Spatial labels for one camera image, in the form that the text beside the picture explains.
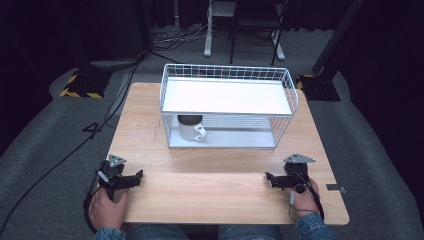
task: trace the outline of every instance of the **mug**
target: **mug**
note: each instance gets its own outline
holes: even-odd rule
[[[178,115],[180,136],[189,142],[201,142],[206,139],[206,130],[202,125],[202,115]]]

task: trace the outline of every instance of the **hand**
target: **hand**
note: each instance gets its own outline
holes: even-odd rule
[[[90,221],[93,227],[96,230],[104,227],[119,230],[124,221],[128,197],[129,189],[125,189],[119,203],[114,203],[109,199],[106,189],[100,188],[94,194],[89,208]]]
[[[317,183],[309,178],[312,188],[319,196],[318,185]],[[294,204],[293,207],[296,210],[296,213],[299,217],[311,214],[313,212],[319,213],[317,204],[314,201],[312,193],[309,191],[309,188],[306,188],[306,191],[299,194],[293,188],[286,188],[285,192],[290,196],[291,192],[294,192]]]

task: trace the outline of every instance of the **white wire basket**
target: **white wire basket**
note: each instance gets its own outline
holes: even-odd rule
[[[171,148],[275,148],[298,107],[285,68],[167,64],[160,108]],[[202,141],[181,138],[178,115],[202,115]]]

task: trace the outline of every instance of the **gray floor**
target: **gray floor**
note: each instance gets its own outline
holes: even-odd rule
[[[283,34],[284,62],[293,78],[310,69],[332,32],[293,31]],[[203,57],[204,40],[186,43],[172,51],[159,52],[186,64],[228,65],[228,32],[217,31],[212,56]],[[270,67],[269,49],[239,48],[233,65]],[[159,82],[169,60],[149,54],[138,67],[133,82]],[[16,138],[0,159],[0,221],[14,203],[43,174],[83,142],[81,132],[93,122],[103,122],[129,70],[112,75],[103,99],[59,97],[74,69],[54,81],[54,100]],[[331,226],[340,239],[424,239],[415,201],[397,174],[366,120],[350,102],[349,89],[338,74],[334,84],[341,102],[308,102],[341,186],[350,223]],[[118,114],[110,125],[116,126]],[[47,175],[19,204],[7,223],[2,239],[91,239],[82,211],[84,193],[93,171],[108,152],[114,128],[104,126],[84,146]],[[214,232],[214,226],[185,226],[191,233]],[[293,225],[281,226],[286,239],[296,239]]]

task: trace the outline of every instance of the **denim sleeve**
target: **denim sleeve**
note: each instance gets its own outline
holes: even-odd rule
[[[296,228],[301,240],[336,239],[317,213],[300,218],[296,223]]]
[[[121,232],[114,228],[100,228],[94,240],[125,240],[126,236],[124,232]]]

